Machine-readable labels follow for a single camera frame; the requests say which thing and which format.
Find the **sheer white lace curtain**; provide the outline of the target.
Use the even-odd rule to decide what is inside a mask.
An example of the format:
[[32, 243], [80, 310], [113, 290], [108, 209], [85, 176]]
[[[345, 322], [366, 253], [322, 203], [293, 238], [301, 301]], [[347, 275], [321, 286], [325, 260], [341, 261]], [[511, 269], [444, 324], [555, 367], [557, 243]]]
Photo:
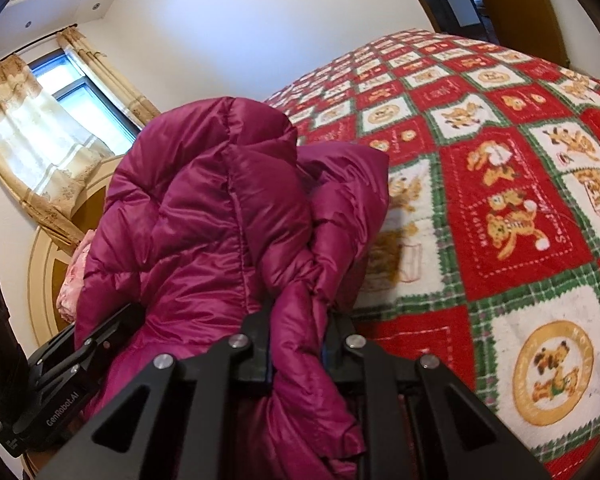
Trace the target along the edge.
[[73, 250], [82, 242], [83, 231], [71, 221], [76, 200], [112, 156], [18, 55], [0, 62], [0, 180], [60, 247]]

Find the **red green patchwork bedspread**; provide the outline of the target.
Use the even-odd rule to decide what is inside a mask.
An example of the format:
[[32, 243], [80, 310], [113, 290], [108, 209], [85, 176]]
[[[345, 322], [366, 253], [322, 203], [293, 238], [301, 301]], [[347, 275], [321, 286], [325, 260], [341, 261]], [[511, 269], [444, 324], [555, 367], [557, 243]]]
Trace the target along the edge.
[[578, 478], [600, 443], [600, 80], [407, 29], [268, 104], [303, 144], [389, 157], [363, 335], [435, 354], [552, 477]]

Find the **magenta quilted down jacket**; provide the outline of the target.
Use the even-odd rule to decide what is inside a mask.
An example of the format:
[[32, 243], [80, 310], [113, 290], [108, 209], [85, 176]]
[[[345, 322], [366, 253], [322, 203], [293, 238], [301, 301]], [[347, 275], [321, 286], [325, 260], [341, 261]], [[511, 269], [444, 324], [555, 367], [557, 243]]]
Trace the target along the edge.
[[362, 430], [324, 370], [330, 311], [350, 312], [386, 218], [388, 156], [299, 145], [296, 127], [247, 99], [193, 102], [153, 119], [110, 181], [76, 303], [76, 340], [130, 302], [142, 327], [84, 416], [160, 353], [198, 356], [272, 304], [272, 392], [245, 405], [246, 479], [352, 479]]

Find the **window with dark frame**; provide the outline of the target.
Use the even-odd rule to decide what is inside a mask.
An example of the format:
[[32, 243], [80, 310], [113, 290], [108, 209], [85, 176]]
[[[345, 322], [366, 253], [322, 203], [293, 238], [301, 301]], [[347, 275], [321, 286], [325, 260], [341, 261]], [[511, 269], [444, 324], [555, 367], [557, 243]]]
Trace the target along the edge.
[[64, 52], [50, 52], [30, 67], [43, 89], [114, 154], [121, 155], [132, 146], [140, 129]]

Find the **beige patterned curtain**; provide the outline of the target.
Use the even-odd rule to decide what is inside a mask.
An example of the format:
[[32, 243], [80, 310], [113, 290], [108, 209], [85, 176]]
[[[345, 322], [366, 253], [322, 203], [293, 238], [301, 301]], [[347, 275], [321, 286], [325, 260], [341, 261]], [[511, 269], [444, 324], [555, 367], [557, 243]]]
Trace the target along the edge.
[[160, 115], [154, 103], [120, 73], [102, 51], [93, 47], [76, 26], [58, 32], [56, 40], [67, 58], [138, 128], [144, 128]]

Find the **pink floral quilt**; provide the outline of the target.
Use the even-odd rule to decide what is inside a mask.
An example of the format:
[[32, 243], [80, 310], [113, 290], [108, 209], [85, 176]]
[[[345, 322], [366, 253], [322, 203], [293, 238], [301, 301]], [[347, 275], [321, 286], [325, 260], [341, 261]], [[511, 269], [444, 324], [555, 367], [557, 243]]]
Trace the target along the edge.
[[76, 320], [76, 307], [84, 284], [86, 258], [96, 231], [88, 230], [73, 252], [64, 280], [56, 299], [56, 309], [67, 323]]

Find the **brown wooden door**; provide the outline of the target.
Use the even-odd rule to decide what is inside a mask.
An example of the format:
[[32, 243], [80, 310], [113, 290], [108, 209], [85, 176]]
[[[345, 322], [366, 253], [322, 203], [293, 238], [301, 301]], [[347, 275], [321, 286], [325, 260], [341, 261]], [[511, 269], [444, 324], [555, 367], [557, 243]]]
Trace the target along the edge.
[[562, 31], [550, 0], [482, 0], [502, 46], [568, 66]]

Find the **beige wooden headboard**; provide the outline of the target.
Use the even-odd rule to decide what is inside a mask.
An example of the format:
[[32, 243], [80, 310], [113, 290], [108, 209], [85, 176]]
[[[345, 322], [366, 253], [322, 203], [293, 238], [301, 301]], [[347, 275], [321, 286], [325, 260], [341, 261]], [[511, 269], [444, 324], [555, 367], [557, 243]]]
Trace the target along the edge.
[[[122, 158], [120, 155], [105, 160], [76, 199], [71, 219], [83, 231], [98, 226], [110, 180]], [[67, 326], [57, 312], [56, 299], [71, 255], [71, 249], [60, 248], [41, 228], [36, 230], [28, 264], [27, 302], [39, 346]]]

